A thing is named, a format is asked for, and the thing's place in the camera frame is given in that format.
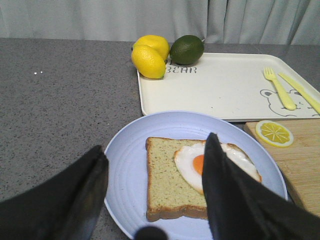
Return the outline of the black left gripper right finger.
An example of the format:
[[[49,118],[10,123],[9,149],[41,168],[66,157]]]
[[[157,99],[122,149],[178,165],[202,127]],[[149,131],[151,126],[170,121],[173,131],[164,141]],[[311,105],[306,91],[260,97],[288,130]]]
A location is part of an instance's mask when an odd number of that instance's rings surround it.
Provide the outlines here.
[[[232,162],[210,133],[202,174],[215,240],[318,240],[320,218],[278,196]]]

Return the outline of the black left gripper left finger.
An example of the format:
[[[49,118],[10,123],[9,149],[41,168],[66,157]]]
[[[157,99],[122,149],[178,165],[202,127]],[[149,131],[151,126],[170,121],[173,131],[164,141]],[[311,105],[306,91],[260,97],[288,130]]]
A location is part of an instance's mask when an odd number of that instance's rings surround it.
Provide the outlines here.
[[[89,240],[108,187],[109,162],[96,145],[46,182],[0,204],[2,240]]]

